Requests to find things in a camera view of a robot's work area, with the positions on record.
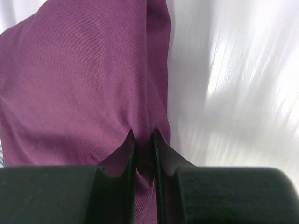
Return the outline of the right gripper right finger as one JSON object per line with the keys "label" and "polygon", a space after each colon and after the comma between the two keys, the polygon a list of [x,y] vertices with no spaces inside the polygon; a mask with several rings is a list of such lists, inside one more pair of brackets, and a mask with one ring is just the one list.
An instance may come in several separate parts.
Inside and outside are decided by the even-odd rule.
{"label": "right gripper right finger", "polygon": [[197,167],[153,133],[160,224],[296,224],[299,197],[275,168]]}

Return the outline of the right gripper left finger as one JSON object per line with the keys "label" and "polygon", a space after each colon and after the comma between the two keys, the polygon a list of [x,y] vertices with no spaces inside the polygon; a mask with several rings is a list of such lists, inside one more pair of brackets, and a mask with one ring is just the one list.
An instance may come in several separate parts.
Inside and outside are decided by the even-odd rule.
{"label": "right gripper left finger", "polygon": [[0,170],[3,224],[132,224],[135,221],[135,138],[96,166]]}

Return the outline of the purple cloth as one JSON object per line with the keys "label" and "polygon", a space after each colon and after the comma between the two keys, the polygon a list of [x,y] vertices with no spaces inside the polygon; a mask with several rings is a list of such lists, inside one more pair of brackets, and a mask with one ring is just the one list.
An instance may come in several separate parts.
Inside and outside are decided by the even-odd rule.
{"label": "purple cloth", "polygon": [[136,222],[157,223],[150,137],[170,140],[164,0],[49,0],[0,36],[7,167],[96,165],[137,140]]}

